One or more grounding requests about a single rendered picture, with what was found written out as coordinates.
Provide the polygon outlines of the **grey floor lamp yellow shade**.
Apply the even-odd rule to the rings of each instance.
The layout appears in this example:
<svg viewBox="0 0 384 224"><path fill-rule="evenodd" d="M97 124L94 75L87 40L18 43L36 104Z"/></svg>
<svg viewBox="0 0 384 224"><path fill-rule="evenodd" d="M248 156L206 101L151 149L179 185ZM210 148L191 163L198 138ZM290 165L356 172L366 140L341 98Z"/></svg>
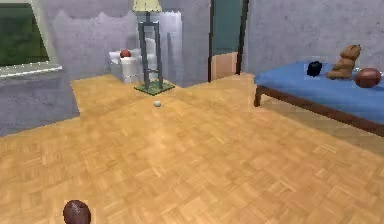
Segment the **grey floor lamp yellow shade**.
<svg viewBox="0 0 384 224"><path fill-rule="evenodd" d="M141 64L144 84L137 90L151 96L168 91L173 85L163 83L160 22L162 7L159 0L134 0L133 12L137 15Z"/></svg>

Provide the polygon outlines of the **teal room door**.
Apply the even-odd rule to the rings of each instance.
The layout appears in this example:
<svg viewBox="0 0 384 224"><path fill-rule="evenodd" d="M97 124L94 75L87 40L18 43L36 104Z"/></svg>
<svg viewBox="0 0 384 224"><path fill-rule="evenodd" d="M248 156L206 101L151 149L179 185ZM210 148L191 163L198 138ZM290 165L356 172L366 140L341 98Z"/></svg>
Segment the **teal room door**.
<svg viewBox="0 0 384 224"><path fill-rule="evenodd" d="M249 0L210 0L208 81L239 75Z"/></svg>

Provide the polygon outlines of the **small black object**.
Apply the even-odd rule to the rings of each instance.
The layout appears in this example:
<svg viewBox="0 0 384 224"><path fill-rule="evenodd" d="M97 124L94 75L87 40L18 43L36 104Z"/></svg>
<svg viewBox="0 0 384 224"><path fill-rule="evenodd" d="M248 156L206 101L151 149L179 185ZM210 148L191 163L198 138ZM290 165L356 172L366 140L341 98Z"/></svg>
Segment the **small black object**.
<svg viewBox="0 0 384 224"><path fill-rule="evenodd" d="M308 64L307 75L316 77L320 75L322 69L322 63L319 61L313 61Z"/></svg>

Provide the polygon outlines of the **brown teddy bear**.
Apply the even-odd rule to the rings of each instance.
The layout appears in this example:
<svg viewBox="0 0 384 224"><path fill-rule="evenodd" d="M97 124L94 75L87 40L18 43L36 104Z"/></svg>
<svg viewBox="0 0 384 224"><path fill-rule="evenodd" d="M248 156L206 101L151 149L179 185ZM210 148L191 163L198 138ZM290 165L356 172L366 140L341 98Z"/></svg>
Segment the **brown teddy bear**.
<svg viewBox="0 0 384 224"><path fill-rule="evenodd" d="M340 59L326 73L326 77L331 80L350 79L360 53L361 46L359 44L346 46L340 53Z"/></svg>

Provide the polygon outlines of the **brown oval football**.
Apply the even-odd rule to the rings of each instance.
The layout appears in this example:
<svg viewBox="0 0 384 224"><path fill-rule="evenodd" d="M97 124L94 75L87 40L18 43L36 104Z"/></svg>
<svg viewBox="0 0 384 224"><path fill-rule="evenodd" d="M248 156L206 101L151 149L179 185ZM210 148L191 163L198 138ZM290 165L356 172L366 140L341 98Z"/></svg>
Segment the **brown oval football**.
<svg viewBox="0 0 384 224"><path fill-rule="evenodd" d="M354 77L355 84L360 88L372 88L381 81L381 73L375 68L363 68Z"/></svg>

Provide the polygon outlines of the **blue bed brown frame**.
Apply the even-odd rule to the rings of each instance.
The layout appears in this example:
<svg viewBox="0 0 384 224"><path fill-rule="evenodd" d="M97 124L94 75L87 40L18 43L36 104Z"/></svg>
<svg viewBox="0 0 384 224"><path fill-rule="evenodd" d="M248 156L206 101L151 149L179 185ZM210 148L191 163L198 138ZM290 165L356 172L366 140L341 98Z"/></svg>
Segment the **blue bed brown frame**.
<svg viewBox="0 0 384 224"><path fill-rule="evenodd" d="M256 75L254 106L267 95L384 137L384 81L361 88L353 80L328 79L332 64L324 63L315 77L307 75L308 65L299 61Z"/></svg>

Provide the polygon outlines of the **window with pale frame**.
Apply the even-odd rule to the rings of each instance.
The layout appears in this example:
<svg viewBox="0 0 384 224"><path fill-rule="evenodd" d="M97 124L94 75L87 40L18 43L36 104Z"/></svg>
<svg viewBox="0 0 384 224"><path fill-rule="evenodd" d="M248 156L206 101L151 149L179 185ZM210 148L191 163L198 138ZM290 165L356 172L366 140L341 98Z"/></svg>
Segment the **window with pale frame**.
<svg viewBox="0 0 384 224"><path fill-rule="evenodd" d="M62 71L43 0L0 0L0 79Z"/></svg>

